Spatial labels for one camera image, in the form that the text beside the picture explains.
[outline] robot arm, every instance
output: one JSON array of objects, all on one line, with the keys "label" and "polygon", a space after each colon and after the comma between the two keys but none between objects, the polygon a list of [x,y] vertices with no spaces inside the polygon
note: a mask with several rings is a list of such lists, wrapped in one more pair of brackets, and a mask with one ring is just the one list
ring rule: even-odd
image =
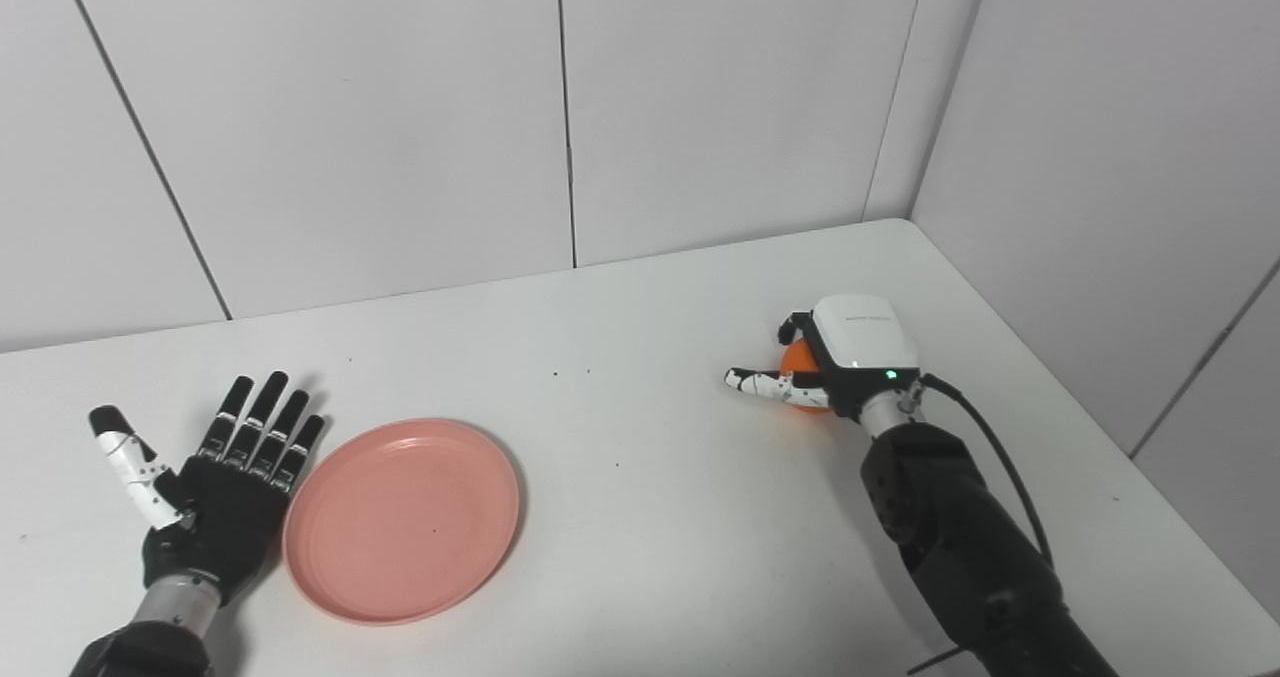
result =
[{"label": "robot arm", "polygon": [[[887,299],[820,299],[813,312],[787,317],[778,339],[790,344],[797,334],[818,372],[787,378],[735,369],[726,381],[792,404],[814,404],[814,390],[823,390],[837,416],[854,418],[872,436],[863,484],[913,582],[959,645],[948,655],[973,651],[992,677],[1115,677],[1068,613],[1047,541],[1041,550],[1027,539],[987,489],[964,440],[924,422],[924,385],[966,410],[972,404],[946,381],[920,375],[915,346]],[[797,384],[813,402],[797,402]],[[980,426],[988,431],[984,421]],[[1011,476],[1025,494],[1016,471]],[[1033,525],[1041,538],[1038,518]]]},{"label": "robot arm", "polygon": [[97,443],[151,525],[142,541],[147,591],[131,623],[83,650],[72,677],[211,676],[205,631],[261,568],[324,427],[311,416],[289,443],[308,399],[297,390],[262,436],[287,384],[274,372],[237,427],[253,389],[238,378],[179,474],[114,404],[90,413]]}]

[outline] pink plate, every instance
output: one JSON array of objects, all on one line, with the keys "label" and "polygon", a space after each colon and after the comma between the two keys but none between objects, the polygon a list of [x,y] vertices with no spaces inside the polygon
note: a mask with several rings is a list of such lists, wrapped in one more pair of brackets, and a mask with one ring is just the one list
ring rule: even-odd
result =
[{"label": "pink plate", "polygon": [[316,608],[398,625],[462,601],[498,567],[520,517],[507,457],[447,418],[411,418],[340,445],[284,521],[284,564]]}]

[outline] white wall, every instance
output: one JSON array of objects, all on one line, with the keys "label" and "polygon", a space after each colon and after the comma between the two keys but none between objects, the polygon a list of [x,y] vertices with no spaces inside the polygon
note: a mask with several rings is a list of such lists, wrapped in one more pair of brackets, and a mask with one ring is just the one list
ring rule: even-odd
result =
[{"label": "white wall", "polygon": [[571,267],[557,0],[84,0],[237,317]]},{"label": "white wall", "polygon": [[1138,454],[1165,494],[1280,617],[1280,282],[1271,282]]},{"label": "white wall", "polygon": [[221,320],[72,0],[0,0],[0,352]]},{"label": "white wall", "polygon": [[[42,198],[0,298],[47,293],[0,349],[219,317],[73,3],[5,1],[67,54],[0,76],[4,198]],[[237,317],[905,216],[972,1],[84,0]],[[128,302],[83,308],[105,271]]]},{"label": "white wall", "polygon": [[579,261],[858,221],[914,12],[564,0]]},{"label": "white wall", "polygon": [[983,0],[914,218],[1126,449],[1280,257],[1280,1]]}]

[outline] white table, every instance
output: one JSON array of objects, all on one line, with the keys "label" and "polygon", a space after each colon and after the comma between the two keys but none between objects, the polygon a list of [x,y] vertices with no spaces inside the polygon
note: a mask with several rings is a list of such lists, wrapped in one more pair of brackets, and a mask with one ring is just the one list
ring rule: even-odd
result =
[{"label": "white table", "polygon": [[[865,503],[864,435],[721,384],[841,291],[892,299],[1004,436],[1120,674],[1280,665],[1280,627],[1027,346],[914,225],[878,221],[0,354],[0,672],[67,673],[141,599],[143,525],[84,413],[119,404],[180,462],[233,376],[283,369],[333,417],[321,454],[394,418],[483,427],[517,459],[524,522],[484,587],[402,627],[325,617],[275,568],[210,633],[221,677],[901,674],[947,642]],[[1015,506],[964,413],[925,413]]]}]

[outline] orange ball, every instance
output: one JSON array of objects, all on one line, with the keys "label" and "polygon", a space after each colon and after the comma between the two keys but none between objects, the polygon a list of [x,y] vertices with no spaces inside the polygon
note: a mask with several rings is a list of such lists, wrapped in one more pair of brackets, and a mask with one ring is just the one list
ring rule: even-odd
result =
[{"label": "orange ball", "polygon": [[[817,372],[818,362],[814,361],[813,353],[809,352],[809,344],[805,340],[795,340],[787,344],[786,352],[782,353],[782,363],[778,367],[783,375],[790,375],[791,372]],[[822,407],[801,407],[800,404],[791,404],[801,412],[829,412]]]}]

